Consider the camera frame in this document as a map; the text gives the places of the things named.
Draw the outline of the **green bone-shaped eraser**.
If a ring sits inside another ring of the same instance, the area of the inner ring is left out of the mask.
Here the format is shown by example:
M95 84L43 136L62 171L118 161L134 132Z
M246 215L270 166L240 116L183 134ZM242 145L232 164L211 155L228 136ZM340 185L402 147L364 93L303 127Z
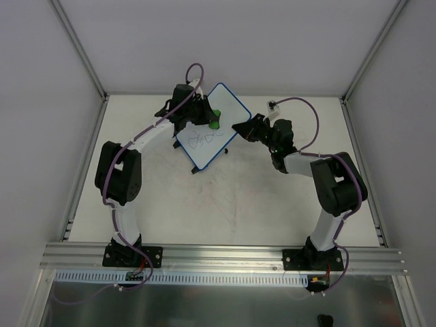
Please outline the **green bone-shaped eraser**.
M221 116L220 110L212 110L212 113L210 114L210 121L208 123L208 127L210 129L219 129L220 128L220 125L219 125L220 116Z

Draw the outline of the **blue-framed whiteboard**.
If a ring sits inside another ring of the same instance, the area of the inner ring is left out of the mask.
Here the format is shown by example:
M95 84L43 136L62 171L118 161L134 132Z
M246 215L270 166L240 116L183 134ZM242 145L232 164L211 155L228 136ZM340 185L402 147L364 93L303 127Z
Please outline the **blue-framed whiteboard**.
M232 129L234 124L244 123L252 118L249 109L222 82L216 84L208 94L208 101L213 110L219 110L219 128L211 129L208 125L188 123L183 131L176 135L176 140L186 155L201 171L228 147L236 136Z

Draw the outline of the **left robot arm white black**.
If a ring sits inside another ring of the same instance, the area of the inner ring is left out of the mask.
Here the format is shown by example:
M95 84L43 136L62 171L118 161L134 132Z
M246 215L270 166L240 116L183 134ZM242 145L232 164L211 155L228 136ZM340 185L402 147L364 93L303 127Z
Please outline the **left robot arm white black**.
M99 156L95 186L112 211L114 236L105 258L114 266L132 267L144 260L142 237L131 202L142 186L142 160L147 152L174 138L188 123L219 128L221 113L212 110L198 79L176 85L172 98L155 113L155 120L122 145L107 141Z

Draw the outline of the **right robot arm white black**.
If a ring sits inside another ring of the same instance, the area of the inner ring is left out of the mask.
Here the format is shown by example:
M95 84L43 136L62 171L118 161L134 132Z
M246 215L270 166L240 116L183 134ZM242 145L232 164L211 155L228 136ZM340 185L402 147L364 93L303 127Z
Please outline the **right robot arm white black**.
M249 142L261 142L270 151L272 164L284 174L299 174L313 179L320 217L304 247L290 258L321 270L335 260L336 240L347 218L356 213L368 193L361 175L346 152L316 155L298 151L290 120L278 119L272 125L262 114L237 123L232 129Z

